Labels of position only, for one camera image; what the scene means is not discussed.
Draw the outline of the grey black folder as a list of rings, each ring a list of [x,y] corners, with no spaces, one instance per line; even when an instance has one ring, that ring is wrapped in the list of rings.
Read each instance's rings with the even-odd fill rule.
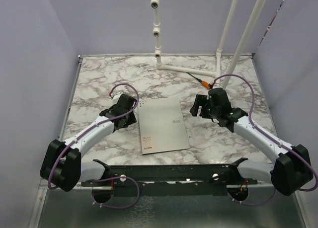
[[[138,116],[143,155],[190,148],[178,98],[142,99]]]

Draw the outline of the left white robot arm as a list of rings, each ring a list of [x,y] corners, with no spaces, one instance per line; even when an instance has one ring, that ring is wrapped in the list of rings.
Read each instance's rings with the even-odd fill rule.
[[[138,100],[121,94],[117,103],[100,112],[99,116],[81,132],[64,141],[49,143],[40,177],[65,192],[71,191],[79,182],[94,180],[102,186],[108,183],[107,165],[94,159],[83,162],[83,156],[106,136],[137,122],[133,110]]]

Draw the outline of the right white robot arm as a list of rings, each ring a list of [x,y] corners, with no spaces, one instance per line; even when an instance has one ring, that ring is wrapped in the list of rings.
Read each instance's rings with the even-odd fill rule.
[[[247,112],[231,106],[224,89],[214,88],[207,95],[196,95],[190,113],[193,117],[210,119],[243,137],[269,159],[269,163],[241,159],[228,171],[232,183],[239,184],[245,179],[259,180],[290,196],[314,178],[307,148],[285,142],[258,126]]]

